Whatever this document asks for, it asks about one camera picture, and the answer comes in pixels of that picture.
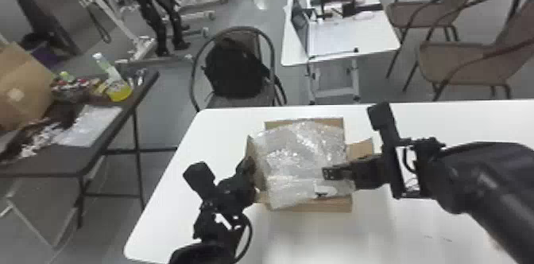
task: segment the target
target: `bottle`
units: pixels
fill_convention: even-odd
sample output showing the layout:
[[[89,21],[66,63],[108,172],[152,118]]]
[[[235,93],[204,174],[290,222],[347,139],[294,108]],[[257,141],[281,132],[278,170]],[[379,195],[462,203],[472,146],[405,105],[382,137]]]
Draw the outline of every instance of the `bottle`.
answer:
[[[60,77],[62,80],[66,81],[67,83],[71,83],[75,80],[74,76],[70,75],[67,71],[63,71],[60,73]]]
[[[105,81],[107,85],[106,93],[110,96],[111,101],[119,102],[128,98],[132,93],[132,88],[124,81],[117,69],[100,52],[95,53],[93,58],[96,64],[108,75],[108,79]]]

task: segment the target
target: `beige chair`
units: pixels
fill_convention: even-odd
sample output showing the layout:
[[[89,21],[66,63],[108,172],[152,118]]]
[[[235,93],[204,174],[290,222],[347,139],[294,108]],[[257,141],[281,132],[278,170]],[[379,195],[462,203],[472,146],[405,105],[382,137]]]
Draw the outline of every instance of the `beige chair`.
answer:
[[[443,14],[450,12],[460,6],[463,6],[468,0],[430,0],[426,2],[400,2],[395,0],[386,7],[389,21],[401,31],[400,44],[404,43],[409,29],[429,28],[435,23],[436,19],[441,17],[437,24],[443,28],[447,41],[451,40],[448,29],[452,31],[455,41],[459,41],[458,30],[454,26],[454,21],[459,13],[451,16],[442,17]],[[402,46],[395,52],[391,64],[389,65],[386,78],[389,78],[397,57],[401,52]]]
[[[474,0],[441,18],[454,15],[466,8],[489,0]],[[481,85],[503,87],[507,99],[512,91],[506,80],[515,74],[534,55],[534,0],[526,0],[521,9],[506,23],[494,43],[490,45],[462,42],[430,42],[432,32],[439,26],[438,18],[428,30],[426,41],[420,44],[418,61],[414,64],[403,91],[406,91],[415,70],[432,83],[439,99],[445,87]]]

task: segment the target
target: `plastic bag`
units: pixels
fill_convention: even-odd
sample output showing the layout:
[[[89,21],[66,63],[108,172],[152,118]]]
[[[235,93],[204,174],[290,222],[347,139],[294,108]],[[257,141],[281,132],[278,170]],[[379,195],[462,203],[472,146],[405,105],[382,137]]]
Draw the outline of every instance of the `plastic bag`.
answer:
[[[86,105],[79,113],[74,125],[57,135],[54,143],[63,146],[91,146],[121,111],[121,107]]]
[[[253,142],[274,209],[354,191],[352,181],[325,181],[321,170],[346,162],[341,128],[313,121],[297,122],[263,131]]]

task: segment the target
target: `cardboard box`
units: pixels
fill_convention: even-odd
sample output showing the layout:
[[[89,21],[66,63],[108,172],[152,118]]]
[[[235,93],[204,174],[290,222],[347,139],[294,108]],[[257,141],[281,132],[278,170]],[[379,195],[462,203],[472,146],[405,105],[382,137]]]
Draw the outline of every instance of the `cardboard box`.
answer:
[[[16,43],[0,47],[0,130],[42,117],[52,103],[54,75]]]
[[[344,129],[342,118],[310,118],[310,119],[297,119],[297,120],[284,120],[265,122],[265,129],[270,130],[279,126],[293,124],[295,122],[303,122],[306,120],[312,120],[317,123],[336,126]],[[347,160],[355,160],[360,157],[364,157],[373,154],[373,140],[371,138],[363,141],[346,145],[346,157]],[[253,139],[249,136],[246,141],[245,157],[252,157],[257,159],[256,148],[254,147]],[[340,196],[333,198],[321,198],[315,200],[309,200],[305,203],[298,204],[293,207],[283,209],[272,209],[269,204],[269,196],[266,192],[265,176],[261,171],[261,168],[257,167],[254,175],[254,183],[260,190],[260,194],[257,198],[257,203],[265,204],[265,206],[272,211],[291,211],[291,212],[352,212],[352,195]]]

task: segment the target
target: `chair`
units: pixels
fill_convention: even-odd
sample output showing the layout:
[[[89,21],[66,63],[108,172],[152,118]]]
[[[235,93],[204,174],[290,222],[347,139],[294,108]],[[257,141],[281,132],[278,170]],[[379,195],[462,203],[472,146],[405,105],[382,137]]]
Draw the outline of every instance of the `chair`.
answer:
[[[269,82],[265,81],[264,87],[260,94],[258,94],[256,97],[249,98],[249,99],[228,99],[225,97],[220,97],[215,94],[212,95],[212,93],[207,94],[211,97],[209,98],[209,102],[207,102],[207,105],[205,108],[224,108],[224,107],[269,107],[274,106],[275,100],[276,103],[279,105],[282,105],[282,102],[280,100],[280,97],[278,96],[278,93],[275,88],[274,82],[271,82],[271,80],[274,80],[275,78],[275,53],[274,53],[274,46],[269,37],[263,33],[261,30],[256,29],[254,27],[250,26],[236,26],[231,27],[229,29],[225,29],[216,35],[214,35],[211,39],[209,39],[204,45],[200,48],[199,52],[196,54],[191,74],[191,80],[189,84],[189,96],[191,98],[193,107],[196,109],[197,112],[200,111],[200,106],[197,103],[197,100],[195,98],[195,85],[197,84],[196,80],[196,72],[198,70],[199,64],[204,61],[203,53],[208,52],[211,50],[211,47],[216,44],[217,41],[229,37],[234,41],[239,41],[243,43],[247,48],[250,49],[250,51],[259,59],[262,60],[261,55],[261,38],[265,40],[268,48],[269,48],[269,68],[270,68],[270,77]],[[210,87],[207,82],[207,79],[204,78],[204,81],[206,81],[203,85],[203,88]]]
[[[474,0],[438,18],[428,30],[426,40],[419,47],[418,61],[414,64],[403,91],[406,91],[415,70],[432,83],[439,99],[449,84],[503,87],[507,99],[512,91],[506,80],[514,75],[534,55],[534,0],[527,0],[490,45],[462,42],[430,42],[432,32],[443,17],[454,15],[466,8],[489,0]]]
[[[468,0],[430,0],[427,2],[395,2],[386,7],[386,13],[389,21],[401,31],[400,44],[404,43],[409,29],[429,28],[435,22],[436,18],[442,17],[443,14],[463,6]],[[455,13],[438,22],[438,27],[443,28],[447,41],[451,40],[448,29],[452,31],[455,41],[459,41],[458,30],[453,22],[459,16]],[[397,57],[401,52],[402,46],[395,52],[391,64],[389,65],[386,78],[389,78]]]

